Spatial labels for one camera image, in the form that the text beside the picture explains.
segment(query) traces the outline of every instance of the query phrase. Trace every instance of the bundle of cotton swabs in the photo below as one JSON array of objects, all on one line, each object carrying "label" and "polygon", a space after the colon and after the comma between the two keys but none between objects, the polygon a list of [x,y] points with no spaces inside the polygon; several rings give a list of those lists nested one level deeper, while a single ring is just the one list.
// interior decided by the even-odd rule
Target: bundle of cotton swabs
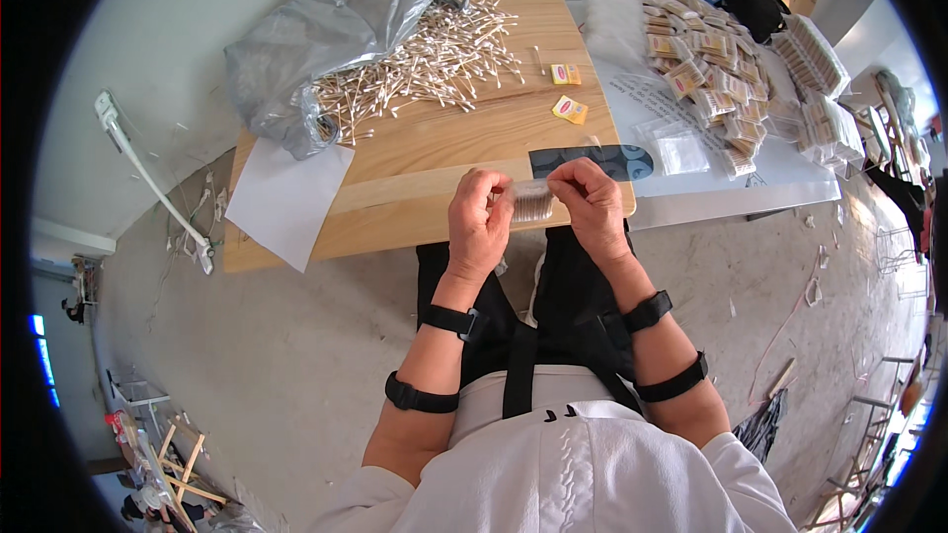
[{"label": "bundle of cotton swabs", "polygon": [[463,112],[475,110],[475,80],[496,82],[510,74],[520,83],[521,61],[504,45],[517,15],[504,13],[501,0],[470,0],[468,10],[433,4],[418,20],[418,31],[384,60],[334,73],[313,84],[322,110],[337,122],[342,143],[370,138],[365,121],[398,112],[418,101],[434,101]]}]

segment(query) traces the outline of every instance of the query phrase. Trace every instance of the hand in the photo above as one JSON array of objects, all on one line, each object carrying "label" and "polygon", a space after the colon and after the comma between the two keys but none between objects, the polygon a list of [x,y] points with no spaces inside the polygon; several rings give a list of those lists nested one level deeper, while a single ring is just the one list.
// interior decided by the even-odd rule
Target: hand
[{"label": "hand", "polygon": [[547,178],[550,191],[570,211],[573,232],[599,269],[632,255],[626,243],[622,193],[597,164],[586,157],[569,160]]},{"label": "hand", "polygon": [[[510,182],[503,173],[486,169],[471,169],[461,178],[447,208],[450,257],[446,275],[480,290],[501,262],[514,216],[513,194],[505,189]],[[493,200],[492,194],[501,196]]]}]

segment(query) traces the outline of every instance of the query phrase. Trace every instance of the sleeve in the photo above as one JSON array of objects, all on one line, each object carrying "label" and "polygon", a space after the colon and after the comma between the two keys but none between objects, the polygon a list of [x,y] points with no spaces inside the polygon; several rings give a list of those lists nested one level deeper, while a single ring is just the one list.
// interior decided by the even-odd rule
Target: sleeve
[{"label": "sleeve", "polygon": [[702,448],[702,454],[748,531],[795,533],[774,480],[734,434],[718,434]]},{"label": "sleeve", "polygon": [[387,469],[359,468],[326,510],[316,517],[311,533],[375,533],[390,531],[408,505],[414,486]]}]

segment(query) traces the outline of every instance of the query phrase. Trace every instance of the black bag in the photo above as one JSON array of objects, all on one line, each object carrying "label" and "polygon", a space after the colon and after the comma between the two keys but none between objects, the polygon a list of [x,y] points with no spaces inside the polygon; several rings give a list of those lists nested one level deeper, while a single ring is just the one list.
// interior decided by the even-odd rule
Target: black bag
[{"label": "black bag", "polygon": [[766,43],[771,34],[785,29],[783,14],[790,14],[783,0],[722,0],[720,6],[733,13],[757,43]]}]

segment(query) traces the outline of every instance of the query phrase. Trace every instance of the white paper sheet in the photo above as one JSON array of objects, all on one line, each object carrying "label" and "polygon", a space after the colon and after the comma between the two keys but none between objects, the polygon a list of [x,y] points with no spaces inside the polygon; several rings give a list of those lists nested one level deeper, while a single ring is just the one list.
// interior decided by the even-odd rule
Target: white paper sheet
[{"label": "white paper sheet", "polygon": [[259,139],[224,216],[287,264],[306,271],[355,153],[332,145],[309,159],[295,160],[276,141]]}]

